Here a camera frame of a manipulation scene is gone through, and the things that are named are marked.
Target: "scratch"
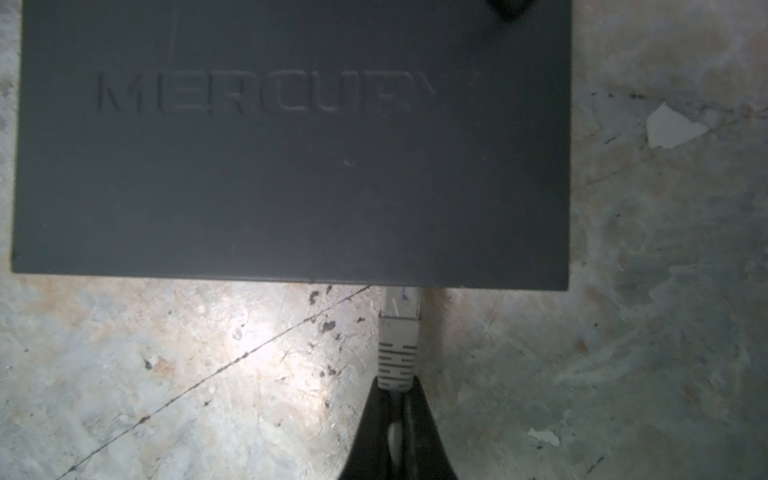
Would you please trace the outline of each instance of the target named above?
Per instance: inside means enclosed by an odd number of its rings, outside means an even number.
[[[174,50],[176,49],[176,33],[179,24],[179,8],[174,6],[174,14],[170,17],[170,40],[168,41],[168,64],[174,62]]]
[[[168,400],[167,402],[165,402],[165,404],[164,404],[163,406],[161,406],[159,409],[157,409],[157,410],[155,410],[154,412],[152,412],[150,415],[145,415],[145,416],[141,417],[141,419],[140,419],[138,422],[134,423],[134,424],[133,424],[133,426],[131,426],[130,428],[128,428],[128,429],[126,429],[126,430],[124,430],[124,431],[123,431],[121,434],[119,434],[118,436],[114,437],[114,438],[113,438],[113,439],[111,439],[111,440],[108,440],[108,441],[107,441],[106,443],[104,443],[104,444],[103,444],[101,447],[99,447],[99,448],[95,449],[93,452],[91,452],[91,453],[87,454],[87,455],[86,455],[86,456],[85,456],[85,457],[84,457],[84,458],[83,458],[81,461],[79,461],[79,462],[76,462],[76,463],[75,463],[75,464],[74,464],[72,467],[70,467],[70,468],[69,468],[69,470],[67,470],[67,471],[66,471],[66,472],[64,472],[63,474],[59,475],[59,476],[56,478],[56,480],[61,480],[61,479],[62,479],[62,478],[64,478],[65,476],[69,475],[70,473],[72,473],[72,472],[76,472],[76,471],[77,471],[77,469],[80,467],[80,465],[83,465],[84,463],[86,463],[86,462],[87,462],[88,460],[90,460],[90,459],[91,459],[91,458],[92,458],[94,455],[96,455],[97,453],[99,453],[99,452],[101,452],[102,450],[106,449],[106,448],[107,448],[109,445],[112,445],[112,444],[113,444],[113,443],[115,443],[117,440],[119,440],[119,439],[123,438],[123,437],[124,437],[126,434],[128,434],[128,433],[130,433],[130,432],[133,432],[133,431],[134,431],[134,430],[135,430],[135,429],[136,429],[136,428],[137,428],[139,425],[142,425],[143,423],[147,422],[147,421],[148,421],[148,420],[150,420],[150,419],[151,419],[151,418],[152,418],[154,415],[156,415],[156,414],[158,414],[158,413],[162,412],[162,411],[163,411],[163,410],[165,410],[167,407],[169,407],[169,406],[173,405],[173,404],[174,404],[176,401],[178,401],[178,400],[179,400],[181,397],[185,396],[186,394],[188,394],[188,393],[189,393],[189,392],[191,392],[192,390],[195,390],[197,387],[199,387],[199,386],[203,385],[205,382],[207,382],[208,380],[210,380],[210,379],[212,379],[213,377],[217,376],[218,374],[222,373],[224,370],[226,370],[226,369],[230,368],[232,365],[234,365],[234,364],[238,363],[240,360],[245,360],[246,358],[248,358],[248,356],[249,356],[249,355],[251,355],[252,353],[255,353],[256,351],[258,351],[258,350],[260,350],[260,349],[262,349],[264,346],[266,346],[266,345],[268,345],[268,344],[270,344],[270,343],[274,342],[275,340],[279,339],[281,336],[284,336],[284,335],[286,335],[287,333],[289,333],[289,332],[291,332],[291,331],[295,330],[296,328],[298,328],[298,327],[302,326],[304,323],[308,323],[308,322],[312,321],[313,319],[317,318],[318,316],[320,316],[320,315],[323,315],[325,312],[327,312],[327,311],[329,311],[329,310],[331,310],[331,309],[333,309],[333,308],[336,308],[336,307],[337,307],[339,304],[341,304],[341,303],[344,303],[344,302],[348,302],[348,301],[350,301],[350,300],[351,300],[352,298],[354,298],[355,296],[358,296],[360,293],[363,293],[363,292],[365,292],[366,290],[368,290],[368,289],[370,289],[370,288],[371,288],[371,286],[370,286],[370,285],[366,285],[366,286],[364,286],[363,288],[361,288],[360,290],[357,290],[356,292],[352,293],[351,295],[349,295],[349,296],[346,296],[346,297],[342,298],[342,299],[341,299],[341,300],[339,300],[338,302],[335,302],[333,305],[331,305],[331,306],[328,306],[327,308],[325,308],[325,309],[323,309],[323,310],[320,310],[319,312],[315,313],[314,315],[312,315],[312,316],[308,316],[307,318],[305,318],[305,319],[301,320],[301,321],[300,321],[300,322],[298,322],[296,325],[292,325],[292,326],[289,326],[287,329],[283,330],[282,332],[280,332],[280,333],[278,333],[277,335],[273,336],[272,338],[268,339],[268,340],[267,340],[267,341],[265,341],[264,343],[261,343],[260,345],[257,345],[257,346],[255,346],[255,347],[253,347],[252,349],[250,349],[250,350],[248,350],[247,352],[245,352],[243,355],[241,355],[241,356],[238,356],[236,359],[232,360],[232,361],[231,361],[231,362],[229,362],[228,364],[226,364],[226,365],[224,365],[224,366],[220,367],[220,368],[219,368],[217,371],[215,371],[215,372],[211,373],[210,375],[208,375],[208,376],[204,377],[202,380],[200,380],[199,382],[195,383],[195,384],[194,384],[194,385],[192,385],[190,388],[188,388],[188,389],[184,390],[184,391],[183,391],[182,393],[180,393],[179,395],[177,395],[177,396],[173,397],[172,399]]]

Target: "embossed logo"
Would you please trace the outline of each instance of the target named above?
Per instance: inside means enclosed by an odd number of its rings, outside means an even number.
[[[98,73],[100,112],[253,114],[411,114],[437,92],[421,71],[160,71],[132,77]]]

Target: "marble surface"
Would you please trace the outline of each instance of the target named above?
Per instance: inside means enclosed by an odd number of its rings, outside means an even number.
[[[19,21],[2,0],[0,478],[335,478],[378,288],[10,273]],[[766,23],[575,1],[569,291],[425,291],[459,478],[768,475]],[[650,149],[662,102],[711,130]]]

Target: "torn paper piece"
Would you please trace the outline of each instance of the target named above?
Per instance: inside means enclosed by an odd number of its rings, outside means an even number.
[[[539,442],[547,442],[548,444],[556,447],[560,446],[560,439],[558,438],[558,436],[549,430],[544,430],[543,432],[537,432],[536,430],[531,429],[528,432],[528,436],[537,439]]]
[[[708,126],[692,122],[667,106],[648,115],[648,145],[651,148],[672,148],[709,131]]]

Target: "floor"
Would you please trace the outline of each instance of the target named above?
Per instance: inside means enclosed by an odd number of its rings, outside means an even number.
[[[425,292],[445,449],[459,478],[768,478],[768,3],[574,3],[571,287]],[[379,289],[9,273],[19,15],[0,2],[0,479],[335,478]],[[663,102],[710,130],[649,148]]]

